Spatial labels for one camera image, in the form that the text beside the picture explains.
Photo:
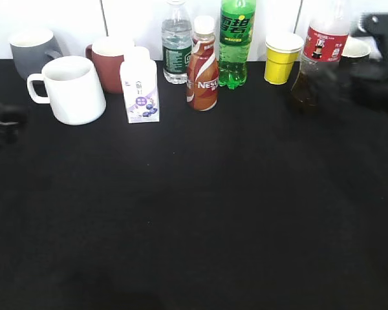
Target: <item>red mug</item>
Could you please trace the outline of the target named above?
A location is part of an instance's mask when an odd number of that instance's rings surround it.
[[[86,57],[95,65],[102,88],[112,94],[122,94],[120,67],[132,40],[104,37],[86,48]]]

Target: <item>paper cup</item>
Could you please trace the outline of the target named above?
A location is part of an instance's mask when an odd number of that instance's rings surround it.
[[[366,42],[354,37],[348,37],[339,66],[350,67],[356,63],[368,61],[370,54],[371,47]]]
[[[267,61],[264,79],[274,85],[285,84],[294,62],[299,57],[303,43],[301,37],[290,32],[267,36]]]

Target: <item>bottle cap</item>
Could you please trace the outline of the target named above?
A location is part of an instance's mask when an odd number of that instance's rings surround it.
[[[194,30],[197,34],[213,34],[214,28],[215,21],[211,16],[200,15],[194,20]]]
[[[127,53],[124,55],[125,61],[144,61],[144,60],[150,60],[151,56],[149,54],[149,50],[146,47],[140,47],[140,46],[134,46],[133,48],[130,48]]]
[[[167,2],[171,5],[182,5],[186,0],[167,0]]]

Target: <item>plastic bottle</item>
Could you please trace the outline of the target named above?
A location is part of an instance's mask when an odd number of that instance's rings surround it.
[[[247,79],[246,61],[253,36],[256,0],[222,0],[220,86],[235,89]]]
[[[312,18],[301,59],[299,75],[292,88],[299,109],[316,110],[311,79],[339,64],[350,30],[349,0],[327,0]]]
[[[169,9],[162,22],[164,76],[172,84],[187,81],[187,66],[191,55],[191,21],[184,7],[186,0],[167,0]]]
[[[207,111],[217,104],[219,66],[214,53],[214,18],[194,20],[194,47],[188,66],[187,102],[195,110]]]
[[[133,47],[126,53],[120,75],[128,123],[160,121],[156,63],[148,49]]]

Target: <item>bottle label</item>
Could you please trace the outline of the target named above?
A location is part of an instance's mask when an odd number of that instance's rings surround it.
[[[220,42],[226,45],[243,46],[252,42],[254,12],[231,14],[221,11]]]
[[[303,53],[309,59],[322,63],[339,61],[347,38],[348,35],[334,36],[322,34],[312,27],[309,27]]]
[[[164,66],[167,72],[172,74],[187,73],[191,46],[183,48],[182,50],[173,50],[163,46],[162,50],[164,55]]]

